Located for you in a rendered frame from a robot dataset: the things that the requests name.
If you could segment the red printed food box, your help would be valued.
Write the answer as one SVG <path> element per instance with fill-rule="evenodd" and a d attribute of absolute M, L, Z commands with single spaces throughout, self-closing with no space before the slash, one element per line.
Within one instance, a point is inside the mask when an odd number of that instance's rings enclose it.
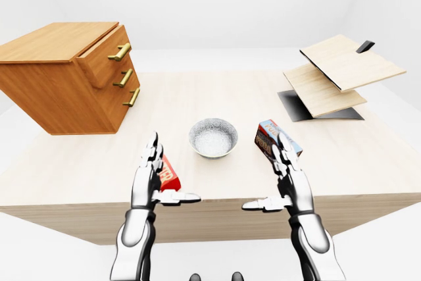
<path fill-rule="evenodd" d="M 172 168 L 172 165 L 166 158 L 166 155 L 163 155 L 162 162 L 163 162 L 163 166 L 159 174 L 159 177 L 161 180 L 161 191 L 163 192 L 164 190 L 176 190 L 176 191 L 180 190 L 181 189 L 180 179 L 178 178 L 177 174 Z"/>

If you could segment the wooden lowest drawer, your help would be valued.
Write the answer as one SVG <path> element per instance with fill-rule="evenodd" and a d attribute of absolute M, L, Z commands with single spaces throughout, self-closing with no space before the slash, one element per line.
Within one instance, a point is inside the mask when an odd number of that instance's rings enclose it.
<path fill-rule="evenodd" d="M 134 90 L 140 86 L 131 85 L 128 88 L 114 87 L 112 97 L 107 104 L 106 110 L 109 111 L 109 120 L 112 124 L 112 132 L 116 133 L 129 109 L 128 106 L 123 105 L 125 101 L 129 101 L 132 94 L 130 90 Z"/>

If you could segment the wooden middle drawer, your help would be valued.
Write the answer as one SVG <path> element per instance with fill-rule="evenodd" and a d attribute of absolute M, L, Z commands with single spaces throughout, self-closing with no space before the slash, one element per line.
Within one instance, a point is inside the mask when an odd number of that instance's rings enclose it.
<path fill-rule="evenodd" d="M 129 69 L 133 71 L 125 86 L 123 88 L 115 86 L 114 83 L 120 83 L 125 76 L 122 72 L 128 71 Z M 119 66 L 117 66 L 116 71 L 105 87 L 97 91 L 100 106 L 102 106 L 106 113 L 110 113 L 110 116 L 116 113 L 125 113 L 129 109 L 129 106 L 123 105 L 123 103 L 128 102 L 132 98 L 133 93 L 130 93 L 130 91 L 134 91 L 138 87 L 139 80 L 132 60 L 129 57 L 127 61 L 119 63 Z"/>

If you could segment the blue brown pudding box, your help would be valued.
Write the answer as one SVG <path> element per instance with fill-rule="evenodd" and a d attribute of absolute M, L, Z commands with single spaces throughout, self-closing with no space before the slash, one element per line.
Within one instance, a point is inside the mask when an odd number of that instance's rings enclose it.
<path fill-rule="evenodd" d="M 272 163 L 274 158 L 272 156 L 272 144 L 278 145 L 278 134 L 283 133 L 291 142 L 297 156 L 299 157 L 303 149 L 272 119 L 265 120 L 259 123 L 257 134 L 255 136 L 255 143 L 258 148 L 264 153 L 268 160 Z"/>

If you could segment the two-tier pale wood shelf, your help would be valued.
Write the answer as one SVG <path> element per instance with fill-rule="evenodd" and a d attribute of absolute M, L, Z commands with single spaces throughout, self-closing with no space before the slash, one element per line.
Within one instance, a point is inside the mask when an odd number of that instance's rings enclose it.
<path fill-rule="evenodd" d="M 340 34 L 301 49 L 309 62 L 284 72 L 293 89 L 278 94 L 291 120 L 361 120 L 353 107 L 366 99 L 356 89 L 406 72 L 373 52 L 373 45 Z"/>

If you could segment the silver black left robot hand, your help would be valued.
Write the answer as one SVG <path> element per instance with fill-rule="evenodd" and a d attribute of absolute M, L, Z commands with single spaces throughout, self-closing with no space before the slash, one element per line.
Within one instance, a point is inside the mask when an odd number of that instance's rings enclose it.
<path fill-rule="evenodd" d="M 157 203 L 173 206 L 201 201 L 195 193 L 161 190 L 159 173 L 163 167 L 163 153 L 163 146 L 159 143 L 157 132 L 154 131 L 141 154 L 140 165 L 136 170 L 132 186 L 131 208 L 153 210 Z"/>

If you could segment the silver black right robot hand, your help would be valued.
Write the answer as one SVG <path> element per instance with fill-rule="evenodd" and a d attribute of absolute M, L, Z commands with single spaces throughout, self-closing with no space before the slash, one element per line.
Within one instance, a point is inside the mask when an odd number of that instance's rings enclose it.
<path fill-rule="evenodd" d="M 309 181 L 299 166 L 298 156 L 285 134 L 278 134 L 278 143 L 272 146 L 272 166 L 278 175 L 279 196 L 246 202 L 245 211 L 262 210 L 278 212 L 287 209 L 291 216 L 314 212 L 314 203 Z"/>

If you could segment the wooden cabinet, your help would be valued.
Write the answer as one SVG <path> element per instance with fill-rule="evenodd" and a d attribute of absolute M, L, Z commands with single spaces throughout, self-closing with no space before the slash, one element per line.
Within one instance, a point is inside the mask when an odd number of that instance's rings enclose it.
<path fill-rule="evenodd" d="M 76 58 L 118 22 L 55 22 L 0 46 L 0 89 L 46 132 L 113 134 Z"/>

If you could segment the patterned grey bowl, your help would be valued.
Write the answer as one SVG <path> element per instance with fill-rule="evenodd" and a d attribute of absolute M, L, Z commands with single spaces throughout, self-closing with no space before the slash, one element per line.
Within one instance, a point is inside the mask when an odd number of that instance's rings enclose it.
<path fill-rule="evenodd" d="M 206 118 L 189 131 L 189 142 L 201 156 L 217 159 L 229 154 L 238 141 L 237 130 L 226 120 Z"/>

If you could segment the wooden drawer standing ajar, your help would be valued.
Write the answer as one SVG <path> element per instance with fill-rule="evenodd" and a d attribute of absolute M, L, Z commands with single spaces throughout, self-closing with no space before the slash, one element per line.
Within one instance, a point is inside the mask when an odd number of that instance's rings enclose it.
<path fill-rule="evenodd" d="M 129 43 L 124 25 L 118 25 L 94 46 L 76 58 L 91 85 L 103 88 L 117 74 L 133 66 L 129 53 L 121 61 L 109 59 L 108 56 L 117 55 L 118 46 Z"/>

